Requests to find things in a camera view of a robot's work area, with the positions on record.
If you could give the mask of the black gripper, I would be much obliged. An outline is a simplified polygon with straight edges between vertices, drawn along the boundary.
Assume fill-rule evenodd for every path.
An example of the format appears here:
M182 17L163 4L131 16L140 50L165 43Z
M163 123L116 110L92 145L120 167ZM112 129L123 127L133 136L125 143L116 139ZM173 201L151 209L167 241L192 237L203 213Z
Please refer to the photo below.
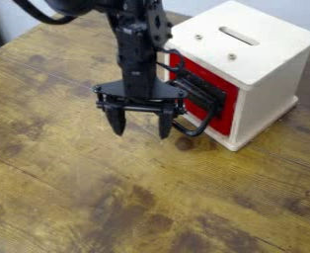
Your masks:
M159 114L159 136L165 139L172 128L173 116L183 114L183 99L187 93L164 83L156 76L156 54L172 38L171 26L152 29L149 26L119 26L117 64L123 79L96 85L97 108L107 115L117 135L127 125L125 112Z

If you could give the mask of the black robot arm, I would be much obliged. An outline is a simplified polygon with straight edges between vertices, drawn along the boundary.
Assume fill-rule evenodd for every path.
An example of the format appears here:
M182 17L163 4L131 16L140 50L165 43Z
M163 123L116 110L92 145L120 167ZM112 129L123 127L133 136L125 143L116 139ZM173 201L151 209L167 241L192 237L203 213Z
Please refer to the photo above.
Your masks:
M156 55L172 38L172 23L167 19L160 0L45 0L61 14L49 17L29 0L13 0L17 6L40 22L65 25L92 11L107 16L117 42L117 64L123 78L97 85L96 106L105 113L109 125L121 135L128 111L155 113L159 116L159 136L168 137L173 119L183 113L180 105L187 93L161 82L156 69L161 63Z

